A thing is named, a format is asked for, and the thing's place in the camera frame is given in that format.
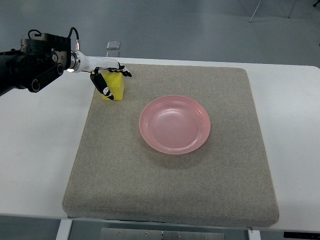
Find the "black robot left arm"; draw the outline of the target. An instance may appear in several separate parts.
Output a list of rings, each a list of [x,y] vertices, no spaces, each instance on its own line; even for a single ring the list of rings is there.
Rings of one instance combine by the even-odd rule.
[[[114,100],[102,73],[132,75],[125,65],[114,59],[84,55],[80,51],[79,38],[75,40],[76,49],[72,50],[70,35],[63,37],[31,29],[28,37],[20,42],[19,50],[11,49],[0,54],[1,95],[13,89],[37,93],[68,71],[89,73],[98,92]]]

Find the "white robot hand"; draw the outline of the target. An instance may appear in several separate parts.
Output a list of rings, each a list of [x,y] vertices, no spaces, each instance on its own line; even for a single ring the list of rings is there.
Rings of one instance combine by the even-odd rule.
[[[79,50],[71,51],[71,72],[92,72],[96,68],[108,70],[110,73],[121,73],[125,77],[132,77],[131,72],[126,66],[121,65],[119,62],[107,57],[100,56],[86,56]],[[103,75],[97,71],[90,74],[90,79],[99,93],[107,97],[109,100],[114,100],[114,95],[111,93],[108,84],[106,83]]]

